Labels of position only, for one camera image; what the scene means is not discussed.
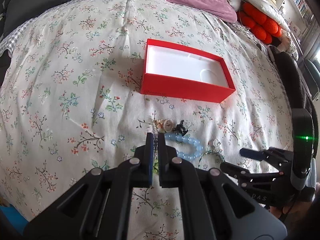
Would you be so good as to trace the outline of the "person's hand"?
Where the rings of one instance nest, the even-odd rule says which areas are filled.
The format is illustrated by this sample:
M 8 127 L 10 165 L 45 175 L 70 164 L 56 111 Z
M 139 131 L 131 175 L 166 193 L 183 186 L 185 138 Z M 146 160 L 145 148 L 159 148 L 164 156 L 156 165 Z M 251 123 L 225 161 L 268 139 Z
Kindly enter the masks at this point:
M 278 219 L 282 214 L 293 213 L 296 214 L 298 219 L 305 216 L 306 212 L 310 208 L 312 202 L 295 202 L 295 204 L 290 204 L 289 206 L 285 206 L 282 209 L 278 209 L 277 207 L 270 207 L 269 211 L 277 217 Z

